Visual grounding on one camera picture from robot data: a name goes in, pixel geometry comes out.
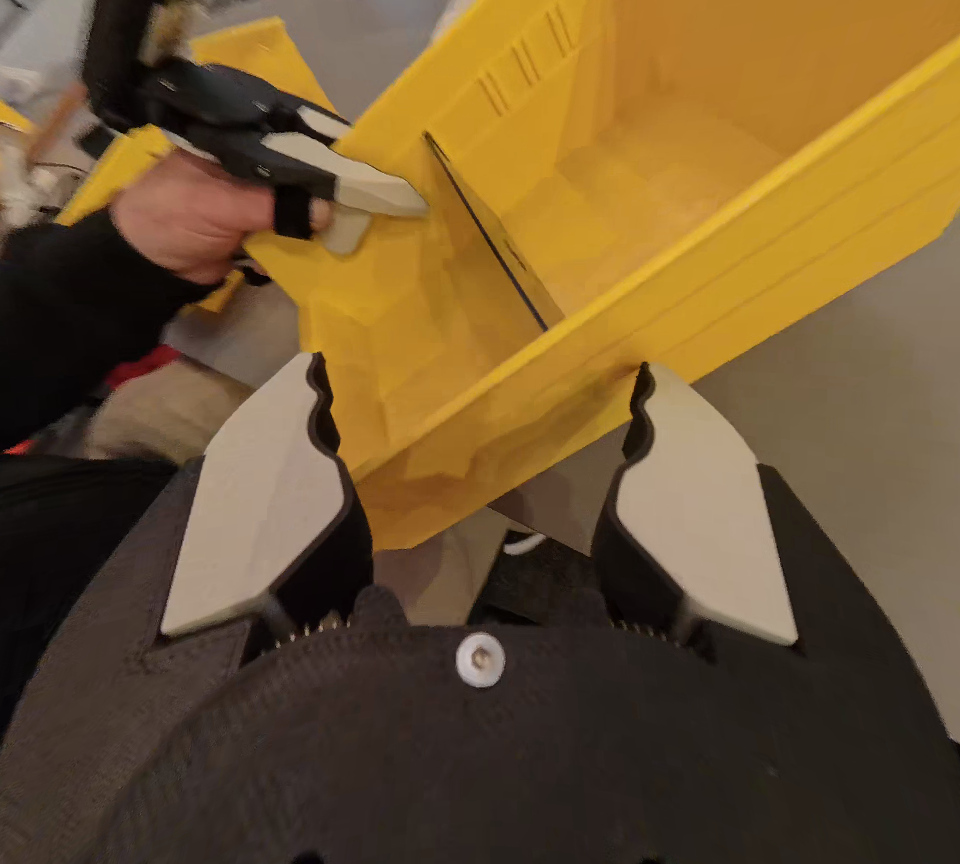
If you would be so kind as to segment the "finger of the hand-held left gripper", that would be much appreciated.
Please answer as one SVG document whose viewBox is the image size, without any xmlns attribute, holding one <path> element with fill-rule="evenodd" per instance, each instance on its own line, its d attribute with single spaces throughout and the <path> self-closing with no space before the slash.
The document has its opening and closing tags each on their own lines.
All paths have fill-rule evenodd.
<svg viewBox="0 0 960 864">
<path fill-rule="evenodd" d="M 272 133 L 261 142 L 269 151 L 332 176 L 331 201 L 343 207 L 396 218 L 428 213 L 427 201 L 407 180 L 345 157 L 319 140 L 300 133 Z"/>
<path fill-rule="evenodd" d="M 353 129 L 352 123 L 322 107 L 305 103 L 296 109 L 295 132 L 324 146 L 334 145 Z"/>
</svg>

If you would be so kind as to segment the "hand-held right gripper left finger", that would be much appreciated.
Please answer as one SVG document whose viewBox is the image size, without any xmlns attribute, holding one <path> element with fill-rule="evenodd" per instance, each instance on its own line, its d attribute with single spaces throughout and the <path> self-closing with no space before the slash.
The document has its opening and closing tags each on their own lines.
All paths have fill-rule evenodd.
<svg viewBox="0 0 960 864">
<path fill-rule="evenodd" d="M 341 459 L 321 353 L 302 353 L 211 440 L 160 631 L 255 618 L 277 639 L 347 623 L 374 582 L 366 511 Z"/>
</svg>

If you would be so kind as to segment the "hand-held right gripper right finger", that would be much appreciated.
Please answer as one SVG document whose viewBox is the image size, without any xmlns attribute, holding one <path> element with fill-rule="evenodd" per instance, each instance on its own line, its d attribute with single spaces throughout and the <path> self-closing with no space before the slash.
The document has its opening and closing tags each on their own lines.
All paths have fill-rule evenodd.
<svg viewBox="0 0 960 864">
<path fill-rule="evenodd" d="M 591 559 L 614 626 L 684 644 L 716 624 L 776 646 L 799 632 L 757 456 L 664 365 L 645 363 Z"/>
</svg>

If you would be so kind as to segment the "yellow plastic bin with divider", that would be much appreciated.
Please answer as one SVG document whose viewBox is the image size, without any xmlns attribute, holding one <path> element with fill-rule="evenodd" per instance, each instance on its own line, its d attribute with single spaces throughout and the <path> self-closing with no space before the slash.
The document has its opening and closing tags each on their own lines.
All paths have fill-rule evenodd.
<svg viewBox="0 0 960 864">
<path fill-rule="evenodd" d="M 341 152 L 413 185 L 298 248 L 377 550 L 417 546 L 940 237 L 958 0 L 477 0 Z M 538 326 L 424 133 L 566 318 Z"/>
</svg>

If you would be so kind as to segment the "person's left forearm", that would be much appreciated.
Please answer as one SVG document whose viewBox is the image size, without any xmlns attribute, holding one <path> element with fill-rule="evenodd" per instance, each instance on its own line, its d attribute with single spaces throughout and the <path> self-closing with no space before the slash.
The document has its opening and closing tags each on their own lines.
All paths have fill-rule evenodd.
<svg viewBox="0 0 960 864">
<path fill-rule="evenodd" d="M 149 260 L 105 207 L 49 222 L 2 252 L 1 445 L 53 425 L 160 343 L 171 321 L 222 281 L 189 281 Z"/>
</svg>

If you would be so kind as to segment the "person's left hand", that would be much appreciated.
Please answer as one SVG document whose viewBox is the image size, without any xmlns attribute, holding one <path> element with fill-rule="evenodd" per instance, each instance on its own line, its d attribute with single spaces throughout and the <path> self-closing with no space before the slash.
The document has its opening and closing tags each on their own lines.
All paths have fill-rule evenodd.
<svg viewBox="0 0 960 864">
<path fill-rule="evenodd" d="M 143 258 L 201 286 L 222 282 L 244 242 L 274 229 L 276 195 L 174 149 L 110 204 L 117 232 Z"/>
</svg>

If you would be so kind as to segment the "dark bin divider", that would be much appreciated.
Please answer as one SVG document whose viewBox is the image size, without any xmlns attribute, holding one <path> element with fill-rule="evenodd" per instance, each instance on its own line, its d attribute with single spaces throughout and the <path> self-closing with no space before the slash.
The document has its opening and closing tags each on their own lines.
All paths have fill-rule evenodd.
<svg viewBox="0 0 960 864">
<path fill-rule="evenodd" d="M 452 159 L 437 138 L 429 131 L 423 134 L 423 138 L 498 266 L 508 277 L 515 293 L 519 295 L 537 325 L 544 332 L 558 326 L 567 318 L 565 312 L 527 256 L 521 252 L 497 212 L 468 182 L 466 176 L 454 167 Z"/>
</svg>

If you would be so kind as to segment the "person's black trousers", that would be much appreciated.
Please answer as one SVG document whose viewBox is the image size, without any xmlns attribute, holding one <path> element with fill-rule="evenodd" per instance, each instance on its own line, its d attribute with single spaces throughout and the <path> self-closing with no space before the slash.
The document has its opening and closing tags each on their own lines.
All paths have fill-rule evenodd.
<svg viewBox="0 0 960 864">
<path fill-rule="evenodd" d="M 54 634 L 176 464 L 2 455 L 1 737 Z"/>
</svg>

